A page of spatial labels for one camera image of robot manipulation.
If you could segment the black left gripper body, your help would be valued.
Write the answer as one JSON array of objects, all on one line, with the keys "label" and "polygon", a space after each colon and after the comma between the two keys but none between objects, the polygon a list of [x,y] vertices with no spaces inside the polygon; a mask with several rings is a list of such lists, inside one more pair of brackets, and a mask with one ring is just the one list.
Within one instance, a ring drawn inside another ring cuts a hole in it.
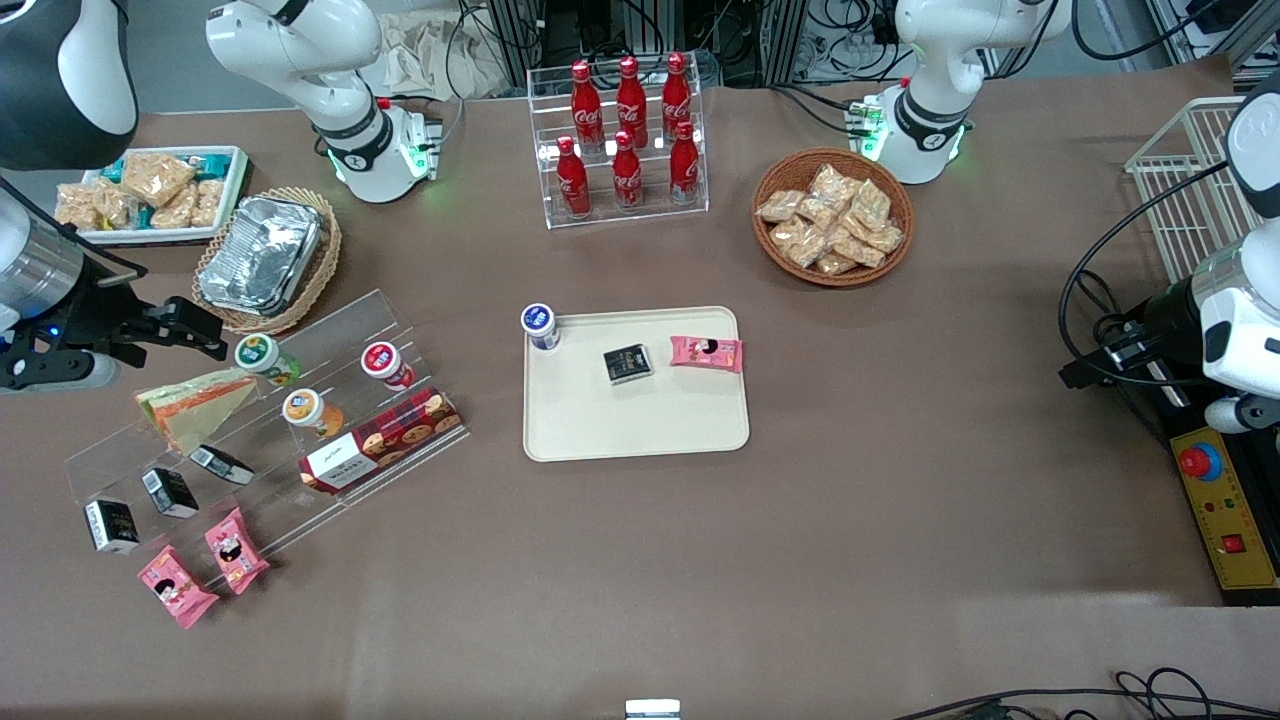
[{"label": "black left gripper body", "polygon": [[1178,282],[1125,313],[1098,319],[1102,386],[1201,386],[1201,314],[1190,284]]}]

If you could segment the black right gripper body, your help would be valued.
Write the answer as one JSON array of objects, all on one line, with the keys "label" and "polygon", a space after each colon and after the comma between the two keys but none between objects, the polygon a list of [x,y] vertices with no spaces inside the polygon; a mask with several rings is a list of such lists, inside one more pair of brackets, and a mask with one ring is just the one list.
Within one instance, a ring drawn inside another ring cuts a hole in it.
[{"label": "black right gripper body", "polygon": [[73,290],[51,309],[18,318],[3,307],[4,389],[100,389],[122,368],[142,368],[146,345],[166,345],[155,307],[125,286]]}]

